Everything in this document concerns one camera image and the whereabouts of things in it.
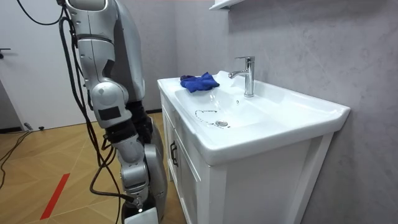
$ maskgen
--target humanoid robot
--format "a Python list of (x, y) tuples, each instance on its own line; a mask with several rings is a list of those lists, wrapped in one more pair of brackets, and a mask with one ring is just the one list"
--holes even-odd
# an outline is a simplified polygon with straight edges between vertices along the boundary
[(66, 0), (78, 56), (98, 124), (118, 151), (126, 195), (122, 222), (159, 223), (167, 180), (159, 130), (142, 105), (145, 95), (141, 41), (118, 0)]

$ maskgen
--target gray wall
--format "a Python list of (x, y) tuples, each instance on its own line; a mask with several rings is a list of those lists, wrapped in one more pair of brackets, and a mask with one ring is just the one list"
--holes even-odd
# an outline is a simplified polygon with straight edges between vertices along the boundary
[(146, 84), (144, 107), (160, 109), (157, 80), (177, 76), (175, 7), (173, 1), (122, 0), (129, 9), (141, 37)]
[(20, 126), (18, 115), (0, 81), (0, 129)]
[(178, 75), (235, 70), (352, 108), (302, 223), (398, 222), (398, 2), (176, 2)]

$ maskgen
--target chrome faucet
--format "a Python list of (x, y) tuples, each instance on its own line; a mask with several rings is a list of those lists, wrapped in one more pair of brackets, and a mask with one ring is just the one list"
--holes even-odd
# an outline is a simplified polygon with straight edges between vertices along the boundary
[(253, 97), (254, 96), (254, 56), (249, 57), (237, 57), (235, 59), (244, 58), (246, 62), (246, 69), (237, 72), (231, 72), (228, 74), (229, 78), (235, 78), (237, 75), (245, 76), (245, 87), (244, 96)]

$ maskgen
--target red tape line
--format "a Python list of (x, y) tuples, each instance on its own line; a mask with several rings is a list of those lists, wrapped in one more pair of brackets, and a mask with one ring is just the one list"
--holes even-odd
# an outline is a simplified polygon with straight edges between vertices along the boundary
[(55, 189), (54, 193), (51, 196), (51, 199), (49, 201), (49, 203), (47, 204), (47, 207), (45, 208), (42, 217), (40, 218), (40, 220), (43, 220), (45, 218), (50, 217), (52, 210), (55, 207), (55, 204), (57, 204), (58, 199), (61, 196), (62, 190), (65, 186), (65, 184), (67, 183), (67, 180), (69, 178), (70, 174), (64, 174), (60, 180), (60, 182), (58, 183), (57, 188)]

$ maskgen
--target wall shelf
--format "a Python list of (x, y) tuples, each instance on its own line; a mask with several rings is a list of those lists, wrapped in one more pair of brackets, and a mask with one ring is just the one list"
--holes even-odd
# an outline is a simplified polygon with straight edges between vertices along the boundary
[(210, 10), (217, 10), (217, 9), (229, 9), (230, 6), (233, 4), (239, 3), (244, 0), (216, 0), (214, 5), (211, 6)]

